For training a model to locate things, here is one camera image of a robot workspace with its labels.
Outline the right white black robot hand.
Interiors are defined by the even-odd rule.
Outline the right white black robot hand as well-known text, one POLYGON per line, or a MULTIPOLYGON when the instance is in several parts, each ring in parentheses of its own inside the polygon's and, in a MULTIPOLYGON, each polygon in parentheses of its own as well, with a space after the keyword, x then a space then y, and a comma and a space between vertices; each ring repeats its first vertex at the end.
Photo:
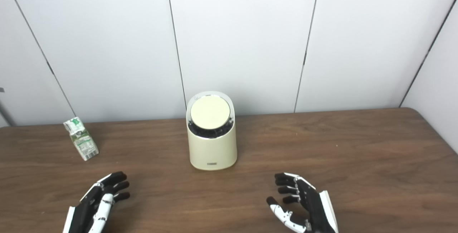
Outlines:
POLYGON ((283 197, 284 204, 298 203, 308 217, 302 217, 282 207, 273 197, 266 202, 273 214, 284 226, 296 233, 337 233, 338 224, 329 193, 318 192, 305 178, 293 173, 276 173, 275 184, 283 197))

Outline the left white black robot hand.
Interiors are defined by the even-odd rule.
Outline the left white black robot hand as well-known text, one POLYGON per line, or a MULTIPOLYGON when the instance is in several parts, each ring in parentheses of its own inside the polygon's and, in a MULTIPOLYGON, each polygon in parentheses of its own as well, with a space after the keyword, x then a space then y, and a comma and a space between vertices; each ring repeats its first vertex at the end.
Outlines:
POLYGON ((75 207, 70 206, 64 223, 64 233, 101 233, 113 205, 129 199, 127 175, 110 173, 94 183, 75 207))

